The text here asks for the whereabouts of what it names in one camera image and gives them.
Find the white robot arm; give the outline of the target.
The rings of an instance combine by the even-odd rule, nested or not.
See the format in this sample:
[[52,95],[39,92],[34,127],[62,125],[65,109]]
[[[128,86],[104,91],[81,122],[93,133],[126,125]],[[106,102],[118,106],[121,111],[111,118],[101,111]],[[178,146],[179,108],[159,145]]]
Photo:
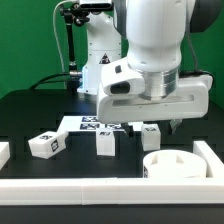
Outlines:
[[97,119],[128,129],[131,122],[204,116],[213,78],[198,69],[181,77],[180,46],[210,27],[221,7],[222,0],[80,0],[85,11],[113,8],[129,43],[126,57],[102,68]]

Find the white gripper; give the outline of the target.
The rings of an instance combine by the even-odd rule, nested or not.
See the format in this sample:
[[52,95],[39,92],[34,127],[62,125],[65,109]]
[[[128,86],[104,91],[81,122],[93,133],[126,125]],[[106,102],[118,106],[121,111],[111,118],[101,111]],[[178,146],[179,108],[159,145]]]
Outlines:
[[138,72],[123,58],[102,68],[97,118],[104,124],[122,123],[128,137],[134,135],[129,122],[171,120],[174,134],[181,119],[207,113],[212,81],[207,74],[179,78],[177,71]]

